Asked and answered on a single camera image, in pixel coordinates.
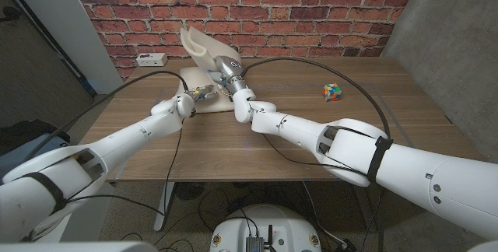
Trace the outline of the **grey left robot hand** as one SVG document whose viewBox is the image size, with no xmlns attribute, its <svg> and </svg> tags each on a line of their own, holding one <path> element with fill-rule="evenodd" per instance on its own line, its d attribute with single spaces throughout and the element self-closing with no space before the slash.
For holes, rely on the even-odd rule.
<svg viewBox="0 0 498 252">
<path fill-rule="evenodd" d="M 210 100 L 215 98 L 218 93 L 214 89 L 214 85 L 202 85 L 193 89 L 188 89 L 184 92 L 189 95 L 196 103 L 199 100 Z"/>
</svg>

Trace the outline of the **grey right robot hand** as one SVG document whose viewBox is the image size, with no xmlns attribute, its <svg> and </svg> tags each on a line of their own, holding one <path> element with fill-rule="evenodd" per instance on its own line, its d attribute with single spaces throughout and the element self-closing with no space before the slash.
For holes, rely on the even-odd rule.
<svg viewBox="0 0 498 252">
<path fill-rule="evenodd" d="M 244 69 L 239 61 L 228 56 L 217 56 L 214 60 L 216 67 L 219 69 L 217 72 L 210 73 L 214 82 L 225 87 L 232 96 L 238 91 L 247 88 L 242 76 Z"/>
</svg>

